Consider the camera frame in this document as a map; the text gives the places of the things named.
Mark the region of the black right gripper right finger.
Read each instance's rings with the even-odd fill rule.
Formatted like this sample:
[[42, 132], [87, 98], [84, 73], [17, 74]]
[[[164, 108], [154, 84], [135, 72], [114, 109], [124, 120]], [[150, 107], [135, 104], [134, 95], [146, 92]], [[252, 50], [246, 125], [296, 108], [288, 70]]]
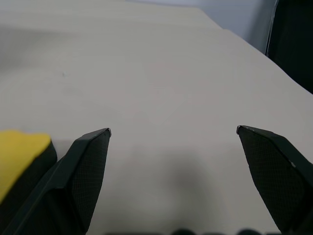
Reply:
[[313, 164], [285, 137], [239, 125], [254, 185], [279, 231], [313, 235]]

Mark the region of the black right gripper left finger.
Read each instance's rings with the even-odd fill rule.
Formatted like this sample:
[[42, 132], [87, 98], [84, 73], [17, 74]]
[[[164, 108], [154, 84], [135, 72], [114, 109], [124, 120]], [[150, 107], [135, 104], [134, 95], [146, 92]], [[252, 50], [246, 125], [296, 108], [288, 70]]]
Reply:
[[84, 134], [1, 219], [1, 235], [86, 235], [102, 187], [109, 128]]

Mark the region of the yellow and black eraser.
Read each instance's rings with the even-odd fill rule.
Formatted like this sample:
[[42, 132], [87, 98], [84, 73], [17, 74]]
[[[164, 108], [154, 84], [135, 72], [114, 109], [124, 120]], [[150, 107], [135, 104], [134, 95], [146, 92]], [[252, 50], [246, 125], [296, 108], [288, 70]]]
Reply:
[[0, 219], [15, 213], [56, 162], [48, 134], [0, 131]]

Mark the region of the black flat panel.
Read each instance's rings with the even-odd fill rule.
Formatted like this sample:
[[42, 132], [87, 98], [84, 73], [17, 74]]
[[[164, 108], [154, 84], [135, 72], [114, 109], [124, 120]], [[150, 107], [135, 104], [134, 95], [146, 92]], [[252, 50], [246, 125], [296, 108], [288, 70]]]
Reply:
[[266, 56], [313, 94], [313, 0], [278, 0]]

